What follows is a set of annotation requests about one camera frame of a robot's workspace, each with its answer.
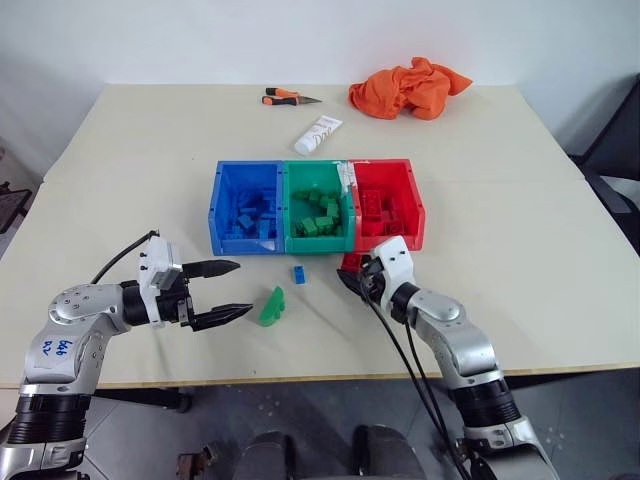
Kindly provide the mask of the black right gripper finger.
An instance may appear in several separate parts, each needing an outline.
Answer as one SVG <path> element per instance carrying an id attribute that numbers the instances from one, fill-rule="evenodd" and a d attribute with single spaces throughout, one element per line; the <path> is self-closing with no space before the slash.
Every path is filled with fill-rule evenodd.
<path id="1" fill-rule="evenodd" d="M 349 270 L 338 269 L 336 271 L 338 278 L 344 286 L 358 297 L 363 296 L 365 290 L 365 281 L 361 273 Z"/>

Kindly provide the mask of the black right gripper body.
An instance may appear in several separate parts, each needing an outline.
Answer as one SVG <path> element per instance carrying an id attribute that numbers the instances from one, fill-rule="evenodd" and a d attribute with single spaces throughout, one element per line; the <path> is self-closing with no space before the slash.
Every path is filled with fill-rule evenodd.
<path id="1" fill-rule="evenodd" d="M 381 260 L 363 255 L 356 276 L 358 293 L 365 302 L 379 303 L 385 290 L 384 267 Z"/>

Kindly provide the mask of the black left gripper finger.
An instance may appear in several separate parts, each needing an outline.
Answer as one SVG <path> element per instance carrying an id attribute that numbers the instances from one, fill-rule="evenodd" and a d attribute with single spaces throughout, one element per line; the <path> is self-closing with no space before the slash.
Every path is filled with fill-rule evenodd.
<path id="1" fill-rule="evenodd" d="M 213 307 L 210 311 L 195 314 L 191 319 L 191 329 L 194 332 L 226 325 L 244 316 L 253 308 L 253 304 L 231 303 Z"/>
<path id="2" fill-rule="evenodd" d="M 204 260 L 184 263 L 182 271 L 185 278 L 212 278 L 226 275 L 227 273 L 239 269 L 241 265 L 231 260 Z"/>

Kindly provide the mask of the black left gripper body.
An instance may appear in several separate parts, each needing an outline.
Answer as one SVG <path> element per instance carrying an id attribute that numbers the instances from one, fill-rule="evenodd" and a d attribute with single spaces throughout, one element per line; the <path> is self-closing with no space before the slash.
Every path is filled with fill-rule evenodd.
<path id="1" fill-rule="evenodd" d="M 193 326 L 195 313 L 188 286 L 189 279 L 180 273 L 168 289 L 160 291 L 157 308 L 162 322 L 178 323 L 181 327 Z"/>

